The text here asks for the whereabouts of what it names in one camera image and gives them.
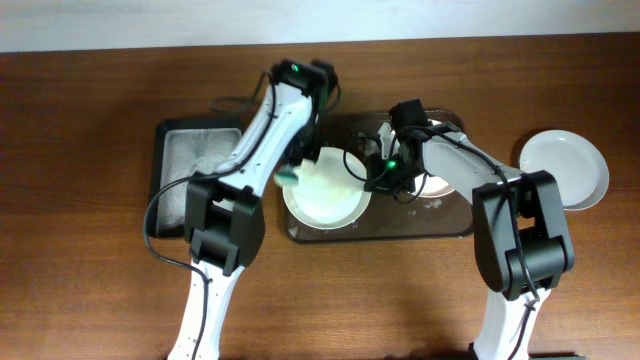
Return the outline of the green yellow sponge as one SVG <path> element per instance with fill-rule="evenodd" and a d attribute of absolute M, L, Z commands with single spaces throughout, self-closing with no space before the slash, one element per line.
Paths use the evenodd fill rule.
<path fill-rule="evenodd" d="M 299 184 L 299 177 L 294 171 L 280 170 L 273 176 L 274 182 L 279 187 L 296 186 Z"/>

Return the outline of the cream white plate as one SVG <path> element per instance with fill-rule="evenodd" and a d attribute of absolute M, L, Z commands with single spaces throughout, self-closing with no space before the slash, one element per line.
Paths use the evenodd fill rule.
<path fill-rule="evenodd" d="M 360 178 L 366 175 L 363 163 L 353 154 L 336 147 L 323 147 L 316 162 L 304 160 L 294 169 L 296 185 L 285 185 L 282 194 L 286 208 L 306 226 L 334 230 L 355 222 L 367 209 L 372 194 L 364 190 Z"/>

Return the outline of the light blue plate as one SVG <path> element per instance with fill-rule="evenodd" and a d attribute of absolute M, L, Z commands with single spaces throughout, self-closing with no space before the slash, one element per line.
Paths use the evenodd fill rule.
<path fill-rule="evenodd" d="M 523 145 L 519 167 L 527 173 L 545 170 L 554 176 L 567 211 L 600 202 L 609 187 L 609 168 L 601 152 L 584 137 L 565 130 L 546 130 Z"/>

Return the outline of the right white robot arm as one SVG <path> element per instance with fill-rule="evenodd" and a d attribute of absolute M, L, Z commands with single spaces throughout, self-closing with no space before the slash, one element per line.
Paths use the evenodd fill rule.
<path fill-rule="evenodd" d="M 488 288 L 476 359 L 526 359 L 542 304 L 575 254 L 556 179 L 505 165 L 455 124 L 432 122 L 418 99 L 400 102 L 373 141 L 364 188 L 417 198 L 417 178 L 439 177 L 471 206 L 475 261 Z"/>

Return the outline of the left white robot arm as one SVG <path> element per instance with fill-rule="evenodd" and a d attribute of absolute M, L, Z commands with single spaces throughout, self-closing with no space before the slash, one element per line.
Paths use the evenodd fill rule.
<path fill-rule="evenodd" d="M 234 287 L 262 245 L 262 195 L 278 166 L 315 161 L 318 116 L 338 85 L 334 67 L 284 60 L 268 73 L 262 104 L 231 155 L 186 187 L 191 285 L 172 359 L 216 359 Z"/>

